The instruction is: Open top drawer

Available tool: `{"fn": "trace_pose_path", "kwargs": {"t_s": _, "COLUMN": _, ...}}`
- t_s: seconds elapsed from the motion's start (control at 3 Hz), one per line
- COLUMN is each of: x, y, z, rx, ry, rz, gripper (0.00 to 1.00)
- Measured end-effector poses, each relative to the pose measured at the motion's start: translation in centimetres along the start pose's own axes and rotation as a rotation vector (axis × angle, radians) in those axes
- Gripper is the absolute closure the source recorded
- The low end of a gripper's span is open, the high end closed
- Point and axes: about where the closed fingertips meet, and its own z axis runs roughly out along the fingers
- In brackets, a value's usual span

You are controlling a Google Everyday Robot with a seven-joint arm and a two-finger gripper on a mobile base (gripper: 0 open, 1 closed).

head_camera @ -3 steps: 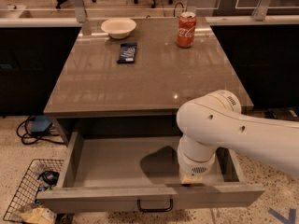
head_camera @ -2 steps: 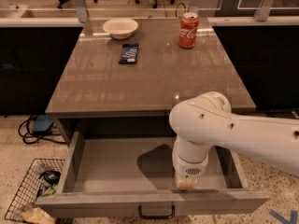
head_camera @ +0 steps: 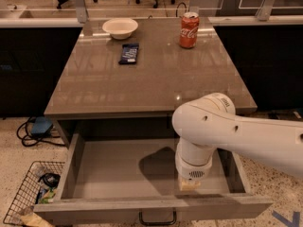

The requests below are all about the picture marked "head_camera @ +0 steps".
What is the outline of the yellowish foam gripper finger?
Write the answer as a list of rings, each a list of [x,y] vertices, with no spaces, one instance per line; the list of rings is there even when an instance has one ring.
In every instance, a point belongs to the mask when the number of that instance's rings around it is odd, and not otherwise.
[[[198,189],[201,186],[201,183],[199,181],[188,180],[182,176],[178,177],[178,184],[181,191],[192,191]]]

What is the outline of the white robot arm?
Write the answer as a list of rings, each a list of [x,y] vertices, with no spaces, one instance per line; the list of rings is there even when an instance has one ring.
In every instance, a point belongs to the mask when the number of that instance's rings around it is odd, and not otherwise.
[[[214,93],[180,105],[172,126],[180,137],[175,165],[182,190],[200,187],[218,148],[303,177],[302,122],[238,116],[228,96]]]

